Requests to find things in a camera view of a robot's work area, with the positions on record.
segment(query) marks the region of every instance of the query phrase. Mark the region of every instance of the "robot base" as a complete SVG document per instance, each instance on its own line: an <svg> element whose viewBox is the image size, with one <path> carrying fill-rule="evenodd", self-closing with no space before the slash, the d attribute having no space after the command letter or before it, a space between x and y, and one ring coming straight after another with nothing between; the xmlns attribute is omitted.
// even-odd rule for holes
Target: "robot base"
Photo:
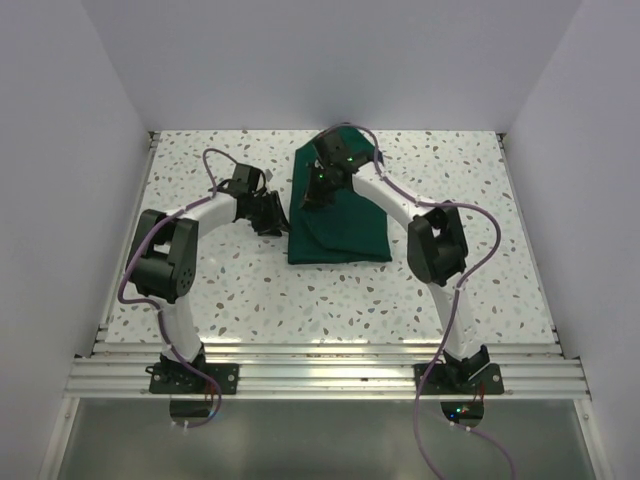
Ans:
<svg viewBox="0 0 640 480"><path fill-rule="evenodd" d="M191 362L200 372L209 375L218 385L223 395L235 395L238 387L240 365L237 363L206 363L204 349ZM151 374L149 392L156 395L204 395L207 382L193 374L180 363L160 355L160 361L145 370Z"/></svg>
<svg viewBox="0 0 640 480"><path fill-rule="evenodd" d="M420 379L427 370L428 364L419 363L413 366L413 375L416 388L420 385ZM496 363L490 363L481 372L466 382L454 380L451 367L446 363L436 364L429 374L420 395L475 395L481 385L484 385L485 395L502 395L504 384L500 367Z"/></svg>

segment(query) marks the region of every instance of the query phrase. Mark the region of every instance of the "white enclosure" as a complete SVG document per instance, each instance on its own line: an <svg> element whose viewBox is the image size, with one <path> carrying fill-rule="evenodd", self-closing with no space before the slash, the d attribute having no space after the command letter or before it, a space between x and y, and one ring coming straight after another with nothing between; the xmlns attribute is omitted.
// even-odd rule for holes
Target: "white enclosure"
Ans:
<svg viewBox="0 0 640 480"><path fill-rule="evenodd" d="M73 355L106 320L147 132L351 120L507 133L564 353L634 478L639 21L630 0L3 2L3 474L37 476Z"/></svg>

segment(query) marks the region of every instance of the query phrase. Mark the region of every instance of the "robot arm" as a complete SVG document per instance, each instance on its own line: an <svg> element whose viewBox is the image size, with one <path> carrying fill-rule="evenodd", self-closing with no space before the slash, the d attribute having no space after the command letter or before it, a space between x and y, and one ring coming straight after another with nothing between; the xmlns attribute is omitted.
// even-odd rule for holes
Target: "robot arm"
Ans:
<svg viewBox="0 0 640 480"><path fill-rule="evenodd" d="M439 278L434 278L435 272L429 272L427 266L428 260L425 258L423 249L423 247L428 248L428 246L420 242L420 235L421 228L429 229L431 230L429 233L432 233L432 235L428 235L429 239L437 239L437 235L440 234L441 231L437 231L435 227L437 220L434 222L434 219L440 216L443 218L443 221L449 222L447 213L441 209L426 208L409 203L380 178L372 162L364 165L353 175L352 184L355 193L371 200L382 208L387 215L396 220L409 235L407 252L409 266L416 277L427 284L444 331L451 316L451 302L453 300L453 285L455 285L455 281L441 285L446 281L444 278L446 274L440 275ZM403 190L411 192L411 189L408 187L403 187ZM436 203L435 200L428 198L424 198L424 201ZM451 216L453 216L452 223L455 223L455 226L447 225L445 228L458 229L458 238L461 240L461 243L449 248L449 250L452 251L449 261L453 264L453 268L464 268L464 256L466 256L467 253L467 246L466 242L464 242L464 234L462 233L459 216L457 216L457 212L454 212L453 209L451 210ZM478 340L475 325L476 322L471 314L467 293L463 290L460 292L456 318L445 346L445 352L449 357L462 362L465 358L470 358L480 351L482 343Z"/></svg>
<svg viewBox="0 0 640 480"><path fill-rule="evenodd" d="M146 210L141 214L129 261L153 226L176 210ZM236 165L232 178L220 184L217 195L211 200L161 228L136 263L130 278L138 293L153 297L160 305L167 338L180 355L199 370L206 362L189 305L189 290L196 273L198 240L239 219L249 220L258 235L281 236L283 231L291 229L278 193L268 191L264 172L244 164ZM165 349L160 360L151 369L154 378L157 376L167 384L180 383L185 388L179 393L193 393L192 390L202 387L199 379L181 369L171 349Z"/></svg>
<svg viewBox="0 0 640 480"><path fill-rule="evenodd" d="M418 199L420 196L395 180L393 183L400 188L391 187L376 170L373 155L352 151L336 129L315 137L313 145L318 157L310 166L304 207L313 209L330 204L334 192L346 188L371 200L394 218L407 232L409 267L429 288L444 331L451 318L454 280L464 272L468 254L458 209L428 198L416 202L421 205L409 202L406 194ZM479 341L475 325L467 294L461 290L444 349L446 376L454 386L469 383L490 365L487 348Z"/></svg>

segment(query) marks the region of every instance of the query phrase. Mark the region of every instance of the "black mounting bracket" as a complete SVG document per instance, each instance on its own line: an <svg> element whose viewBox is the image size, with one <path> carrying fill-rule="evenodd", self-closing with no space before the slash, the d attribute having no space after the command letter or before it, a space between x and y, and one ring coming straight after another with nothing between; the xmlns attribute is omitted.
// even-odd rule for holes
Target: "black mounting bracket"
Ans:
<svg viewBox="0 0 640 480"><path fill-rule="evenodd" d="M428 364L426 363L419 363L413 366L416 389L420 385L420 379L427 370L427 366ZM502 395L504 393L502 374L497 363L488 364L472 379L464 382L457 380L457 375L452 373L450 365L438 363L431 370L420 395L476 395L481 387L484 387L483 392L485 395Z"/></svg>
<svg viewBox="0 0 640 480"><path fill-rule="evenodd" d="M149 231L167 214L157 210L145 210L140 215L127 263ZM169 252L156 250L156 246L170 244ZM195 279L198 252L198 222L188 218L176 218L162 227L153 237L147 249L136 263L131 282L141 295L154 295L175 303L186 295Z"/></svg>
<svg viewBox="0 0 640 480"><path fill-rule="evenodd" d="M434 230L440 233L434 236ZM407 227L407 239L409 268L421 282L444 287L466 268L469 247L456 207L434 208L414 217Z"/></svg>
<svg viewBox="0 0 640 480"><path fill-rule="evenodd" d="M342 139L339 128L315 137L311 144L316 150L317 160L309 165L309 183L303 206L320 208L334 203L337 190L353 191L352 175L372 162L373 154L352 150Z"/></svg>
<svg viewBox="0 0 640 480"><path fill-rule="evenodd" d="M456 384L468 382L491 363L486 345L481 345L475 354L462 360L458 360L446 350L443 354L449 378Z"/></svg>
<svg viewBox="0 0 640 480"><path fill-rule="evenodd" d="M259 189L261 177L265 185ZM220 190L237 199L235 220L249 220L253 231L259 236L281 237L282 232L291 231L291 225L284 214L280 195L278 192L268 192L266 182L262 170L238 163L233 176L224 182Z"/></svg>
<svg viewBox="0 0 640 480"><path fill-rule="evenodd" d="M240 366L237 363L207 363L203 347L190 365L213 378L220 385L220 393L235 395L240 378ZM149 393L159 395L209 393L206 380L164 355L160 355L160 361L147 367L145 371L151 375Z"/></svg>

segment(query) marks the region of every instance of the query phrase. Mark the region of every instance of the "glass panel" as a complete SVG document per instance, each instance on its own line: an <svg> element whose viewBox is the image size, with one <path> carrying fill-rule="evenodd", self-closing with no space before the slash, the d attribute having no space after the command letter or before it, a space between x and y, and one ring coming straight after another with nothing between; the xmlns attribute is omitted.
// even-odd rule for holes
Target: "glass panel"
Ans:
<svg viewBox="0 0 640 480"><path fill-rule="evenodd" d="M592 479L571 401L485 405L479 427L499 439L519 479ZM447 478L506 479L500 452L422 406L425 446ZM227 400L219 418L186 435L166 400L84 400L62 479L415 479L423 463L409 401Z"/></svg>

